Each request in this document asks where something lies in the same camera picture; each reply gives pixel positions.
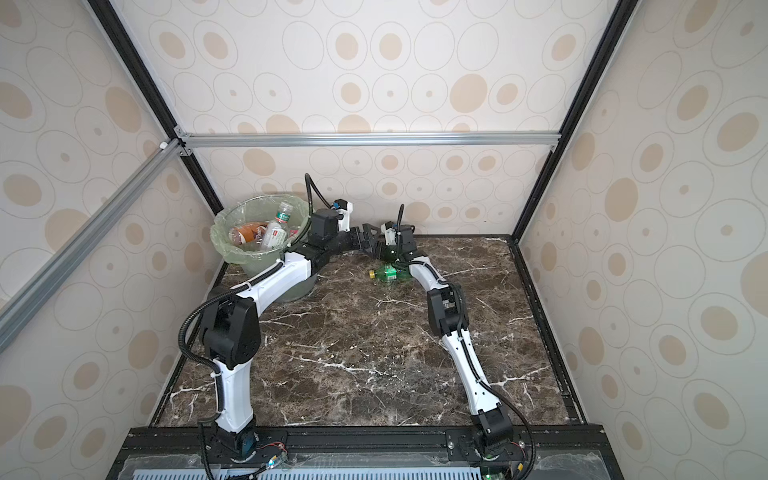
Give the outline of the green mesh bin with liner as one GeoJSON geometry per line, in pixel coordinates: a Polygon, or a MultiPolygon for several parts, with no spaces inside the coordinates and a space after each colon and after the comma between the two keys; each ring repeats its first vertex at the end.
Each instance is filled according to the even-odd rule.
{"type": "Polygon", "coordinates": [[[309,214],[309,204],[299,196],[257,196],[219,212],[210,238],[226,263],[253,277],[282,257],[309,214]]]}

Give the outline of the green soda bottle yellow cap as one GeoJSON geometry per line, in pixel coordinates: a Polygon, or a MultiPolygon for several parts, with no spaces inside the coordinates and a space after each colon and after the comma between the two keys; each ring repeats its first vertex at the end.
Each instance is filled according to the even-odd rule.
{"type": "Polygon", "coordinates": [[[407,270],[397,268],[391,264],[385,264],[377,269],[372,269],[368,272],[368,275],[372,280],[384,283],[407,282],[411,280],[407,270]]]}

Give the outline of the white floral label bottle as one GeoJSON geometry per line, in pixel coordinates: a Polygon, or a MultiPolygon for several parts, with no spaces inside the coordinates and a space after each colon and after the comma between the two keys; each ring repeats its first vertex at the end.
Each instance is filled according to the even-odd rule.
{"type": "Polygon", "coordinates": [[[290,233],[288,222],[292,212],[293,206],[291,204],[286,202],[279,204],[274,218],[267,224],[266,233],[260,243],[260,251],[272,251],[284,245],[290,233]]]}

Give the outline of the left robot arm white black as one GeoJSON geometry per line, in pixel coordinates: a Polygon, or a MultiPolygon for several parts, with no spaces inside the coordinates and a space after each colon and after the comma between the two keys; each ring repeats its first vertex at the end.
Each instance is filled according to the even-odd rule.
{"type": "Polygon", "coordinates": [[[202,310],[200,341],[216,383],[217,426],[241,434],[253,423],[250,401],[251,362],[261,345],[259,317],[288,290],[317,274],[334,255],[369,245],[350,225],[353,204],[335,201],[313,212],[308,233],[278,256],[275,263],[210,300],[202,310]]]}

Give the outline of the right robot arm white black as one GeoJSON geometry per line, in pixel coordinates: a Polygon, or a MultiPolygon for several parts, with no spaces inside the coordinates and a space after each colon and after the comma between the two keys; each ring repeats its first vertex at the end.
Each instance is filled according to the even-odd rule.
{"type": "Polygon", "coordinates": [[[474,351],[462,287],[441,275],[429,257],[418,250],[411,225],[382,224],[374,255],[397,272],[407,272],[424,289],[431,332],[454,363],[468,400],[475,443],[487,455],[491,448],[512,437],[514,425],[504,412],[504,399],[488,384],[474,351]]]}

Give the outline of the brown Nescafe bottle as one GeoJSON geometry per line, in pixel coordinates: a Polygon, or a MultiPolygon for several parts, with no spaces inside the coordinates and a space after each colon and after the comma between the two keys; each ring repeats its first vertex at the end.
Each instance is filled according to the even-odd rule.
{"type": "Polygon", "coordinates": [[[248,222],[232,227],[229,231],[229,239],[233,245],[245,245],[262,240],[267,230],[265,222],[248,222]]]}

